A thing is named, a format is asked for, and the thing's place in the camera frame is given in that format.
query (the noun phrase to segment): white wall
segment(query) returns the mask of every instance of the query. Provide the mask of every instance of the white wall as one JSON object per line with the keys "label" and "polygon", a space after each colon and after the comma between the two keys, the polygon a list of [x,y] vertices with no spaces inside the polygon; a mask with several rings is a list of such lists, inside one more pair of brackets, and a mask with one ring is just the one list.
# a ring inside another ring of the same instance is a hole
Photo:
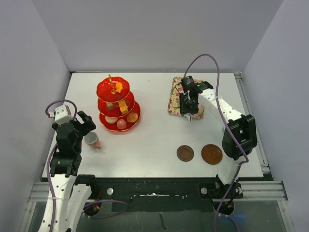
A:
{"label": "white wall", "polygon": [[284,181],[297,232],[309,227],[308,12],[308,0],[285,0],[244,71],[270,169]]}
{"label": "white wall", "polygon": [[70,71],[182,72],[244,70],[282,0],[33,2]]}
{"label": "white wall", "polygon": [[31,0],[0,3],[0,231],[15,232],[51,143],[46,105],[70,74]]}

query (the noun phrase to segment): black base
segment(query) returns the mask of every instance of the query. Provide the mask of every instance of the black base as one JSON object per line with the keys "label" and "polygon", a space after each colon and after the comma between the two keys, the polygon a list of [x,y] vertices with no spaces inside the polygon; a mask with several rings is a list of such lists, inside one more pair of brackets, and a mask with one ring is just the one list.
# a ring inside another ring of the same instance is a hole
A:
{"label": "black base", "polygon": [[[239,178],[239,181],[271,181],[271,174],[261,178]],[[213,185],[216,178],[96,178],[102,199],[114,199],[130,204],[129,211],[180,212],[199,210],[213,212],[208,196],[202,196],[201,187]],[[108,195],[107,189],[113,188]],[[141,196],[147,194],[171,195],[169,197]],[[123,209],[121,204],[113,204],[114,212]]]}

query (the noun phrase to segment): red tiered cake stand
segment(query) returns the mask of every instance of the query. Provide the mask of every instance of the red tiered cake stand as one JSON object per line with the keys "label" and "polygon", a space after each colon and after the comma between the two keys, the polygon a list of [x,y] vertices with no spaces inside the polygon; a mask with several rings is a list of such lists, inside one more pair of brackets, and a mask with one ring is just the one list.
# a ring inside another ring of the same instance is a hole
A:
{"label": "red tiered cake stand", "polygon": [[[109,75],[108,78],[98,84],[97,96],[100,121],[110,131],[127,131],[138,123],[140,106],[135,102],[134,95],[130,91],[130,84],[122,77],[111,77]],[[133,123],[127,121],[127,116],[130,113],[138,115],[138,119]],[[119,129],[117,123],[108,123],[106,117],[123,119],[126,121],[126,127]]]}

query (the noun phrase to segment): wooden coaster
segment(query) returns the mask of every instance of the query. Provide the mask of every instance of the wooden coaster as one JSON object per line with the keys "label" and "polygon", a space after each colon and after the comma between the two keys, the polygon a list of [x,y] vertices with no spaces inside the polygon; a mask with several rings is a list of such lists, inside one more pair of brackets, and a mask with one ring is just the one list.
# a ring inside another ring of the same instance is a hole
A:
{"label": "wooden coaster", "polygon": [[206,163],[212,165],[218,164],[222,160],[222,157],[221,149],[214,144],[208,144],[202,149],[202,158]]}
{"label": "wooden coaster", "polygon": [[177,149],[177,156],[181,161],[188,162],[194,157],[194,151],[187,145],[182,145]]}

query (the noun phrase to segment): screw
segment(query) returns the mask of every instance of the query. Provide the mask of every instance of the screw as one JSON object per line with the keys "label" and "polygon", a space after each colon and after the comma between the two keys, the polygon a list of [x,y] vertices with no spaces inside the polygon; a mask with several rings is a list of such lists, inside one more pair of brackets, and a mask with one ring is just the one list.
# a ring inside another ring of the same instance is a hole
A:
{"label": "screw", "polygon": [[207,194],[207,188],[205,188],[205,187],[201,188],[201,193],[202,194]]}
{"label": "screw", "polygon": [[108,188],[106,192],[108,195],[112,195],[114,193],[114,189]]}

